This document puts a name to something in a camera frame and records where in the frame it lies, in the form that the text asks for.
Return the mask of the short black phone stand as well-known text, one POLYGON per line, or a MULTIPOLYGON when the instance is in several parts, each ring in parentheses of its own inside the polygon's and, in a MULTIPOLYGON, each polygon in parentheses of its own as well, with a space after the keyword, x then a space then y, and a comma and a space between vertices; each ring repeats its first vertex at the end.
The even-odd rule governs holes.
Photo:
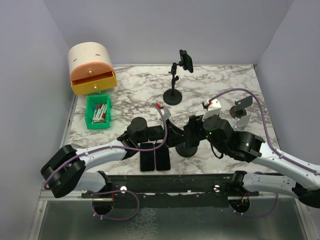
POLYGON ((185 148, 185 147, 184 147, 184 144, 185 144, 185 142, 182 143, 182 144, 179 144, 179 145, 177 145, 177 146, 175 147, 176 152, 177 152, 180 156, 182 156, 182 157, 184 157, 184 158, 190 158, 190 157, 194 156, 194 155, 197 153, 198 147, 185 148))

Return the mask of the black phone with pink edge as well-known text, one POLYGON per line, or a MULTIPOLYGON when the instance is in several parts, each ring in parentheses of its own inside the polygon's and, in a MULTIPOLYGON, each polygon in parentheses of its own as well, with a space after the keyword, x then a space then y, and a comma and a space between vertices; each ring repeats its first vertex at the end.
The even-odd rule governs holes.
POLYGON ((171 169, 170 153, 167 146, 155 150, 155 165, 157 171, 169 171, 171 169))

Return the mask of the black phone with white edge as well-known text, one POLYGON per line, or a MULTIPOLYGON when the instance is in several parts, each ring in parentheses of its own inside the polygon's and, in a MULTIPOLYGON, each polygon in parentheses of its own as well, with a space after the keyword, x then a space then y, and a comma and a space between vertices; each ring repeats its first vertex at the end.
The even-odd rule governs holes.
MULTIPOLYGON (((144 150, 153 149, 153 143, 141 143, 140 148, 144 150)), ((155 152, 152 151, 141 151, 140 152, 140 171, 141 172, 152 172, 155 170, 155 152)))

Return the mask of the tall black phone stand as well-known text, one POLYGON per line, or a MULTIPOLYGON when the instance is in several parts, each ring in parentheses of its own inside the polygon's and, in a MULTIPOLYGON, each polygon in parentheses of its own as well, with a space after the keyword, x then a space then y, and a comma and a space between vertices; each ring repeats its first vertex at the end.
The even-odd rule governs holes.
POLYGON ((179 50, 180 61, 178 63, 174 62, 171 66, 170 74, 172 75, 171 79, 171 89, 168 89, 163 94, 163 100, 166 104, 170 106, 176 106, 182 101, 182 94, 179 90, 175 89, 175 84, 179 80, 177 75, 177 67, 183 67, 182 55, 187 53, 186 50, 179 50))

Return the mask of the silver folding phone stand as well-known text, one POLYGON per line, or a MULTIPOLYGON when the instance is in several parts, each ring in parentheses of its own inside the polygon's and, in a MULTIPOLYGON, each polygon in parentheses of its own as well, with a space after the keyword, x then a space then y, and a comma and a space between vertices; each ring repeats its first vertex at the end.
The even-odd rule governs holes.
POLYGON ((232 128, 235 131, 244 131, 247 125, 250 123, 251 115, 244 115, 241 118, 235 118, 232 128))

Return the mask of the brown round base phone stand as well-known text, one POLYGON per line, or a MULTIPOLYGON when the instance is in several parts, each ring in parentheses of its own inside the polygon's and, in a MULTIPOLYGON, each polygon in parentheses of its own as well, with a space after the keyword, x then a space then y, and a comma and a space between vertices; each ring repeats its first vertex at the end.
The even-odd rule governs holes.
POLYGON ((235 101, 234 106, 229 110, 229 113, 232 118, 241 119, 243 116, 247 115, 246 108, 250 107, 253 104, 253 97, 247 96, 241 100, 235 101))

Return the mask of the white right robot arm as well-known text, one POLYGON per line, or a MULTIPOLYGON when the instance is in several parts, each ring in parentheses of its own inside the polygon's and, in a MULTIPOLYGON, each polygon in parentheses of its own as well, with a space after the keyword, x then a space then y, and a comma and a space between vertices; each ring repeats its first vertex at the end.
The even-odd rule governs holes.
POLYGON ((205 120, 193 115, 183 131, 188 148, 207 140, 220 153, 234 160, 261 165, 277 172, 276 175, 243 173, 229 184, 234 195, 240 196, 244 192, 280 193, 297 198, 309 207, 319 208, 319 165, 272 149, 262 137, 248 131, 234 130, 227 120, 218 115, 205 120))

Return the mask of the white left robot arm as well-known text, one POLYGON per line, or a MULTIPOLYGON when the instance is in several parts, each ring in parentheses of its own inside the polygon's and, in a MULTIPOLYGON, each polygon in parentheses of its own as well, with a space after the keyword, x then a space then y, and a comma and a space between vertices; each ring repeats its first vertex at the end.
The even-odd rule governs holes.
POLYGON ((110 143, 91 148, 74 149, 70 144, 62 146, 42 167, 44 189, 55 198, 62 198, 74 190, 87 190, 106 197, 111 190, 103 171, 89 172, 102 164, 122 161, 140 153, 154 159, 156 152, 169 156, 169 148, 187 140, 182 129, 170 120, 160 125, 147 125, 143 117, 134 118, 126 131, 110 143))

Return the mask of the markers in green bin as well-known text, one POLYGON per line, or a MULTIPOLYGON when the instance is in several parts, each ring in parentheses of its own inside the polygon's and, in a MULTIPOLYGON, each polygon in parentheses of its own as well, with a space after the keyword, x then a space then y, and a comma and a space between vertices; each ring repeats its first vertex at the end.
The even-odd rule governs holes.
POLYGON ((92 124, 104 123, 105 117, 106 117, 106 111, 107 111, 107 104, 106 103, 97 104, 95 106, 95 110, 93 113, 91 123, 92 124))

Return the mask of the green plastic bin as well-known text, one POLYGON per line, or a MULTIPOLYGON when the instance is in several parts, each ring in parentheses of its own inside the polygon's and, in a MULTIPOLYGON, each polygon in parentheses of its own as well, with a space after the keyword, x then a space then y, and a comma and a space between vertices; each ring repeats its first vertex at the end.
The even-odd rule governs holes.
POLYGON ((112 101, 109 94, 89 95, 86 102, 85 123, 89 130, 108 129, 111 126, 112 101))

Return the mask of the beige and orange drawer box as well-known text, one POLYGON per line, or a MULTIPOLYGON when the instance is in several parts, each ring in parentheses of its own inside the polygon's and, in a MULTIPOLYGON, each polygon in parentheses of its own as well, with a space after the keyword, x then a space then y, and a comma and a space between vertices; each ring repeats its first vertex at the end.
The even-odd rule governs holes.
POLYGON ((77 96, 94 94, 118 85, 107 49, 98 42, 83 42, 68 52, 69 79, 77 96))

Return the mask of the black mounting rail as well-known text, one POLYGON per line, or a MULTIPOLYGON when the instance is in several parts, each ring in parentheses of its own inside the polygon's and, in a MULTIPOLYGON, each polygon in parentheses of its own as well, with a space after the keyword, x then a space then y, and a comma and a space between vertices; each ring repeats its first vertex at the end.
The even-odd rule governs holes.
POLYGON ((83 199, 113 203, 117 208, 217 207, 227 208, 228 198, 248 196, 242 180, 244 171, 235 174, 110 175, 108 190, 115 194, 97 195, 88 191, 83 199))

